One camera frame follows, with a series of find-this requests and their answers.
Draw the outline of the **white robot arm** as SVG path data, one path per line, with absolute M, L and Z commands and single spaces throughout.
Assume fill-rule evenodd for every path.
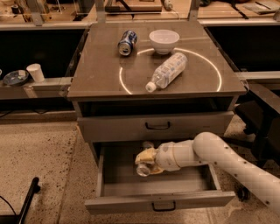
M 205 164 L 218 166 L 280 214 L 280 179 L 240 157 L 214 133 L 202 132 L 193 140 L 162 143 L 156 149 L 150 144 L 135 159 L 136 172 L 142 177 Z

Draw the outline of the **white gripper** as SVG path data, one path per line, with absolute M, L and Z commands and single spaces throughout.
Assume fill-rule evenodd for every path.
M 143 150 L 136 156 L 135 164 L 153 164 L 156 162 L 157 166 L 150 168 L 151 175 L 157 175 L 163 171 L 178 171 L 180 167 L 174 157 L 174 145 L 174 142 L 162 143 L 156 150 L 154 148 Z

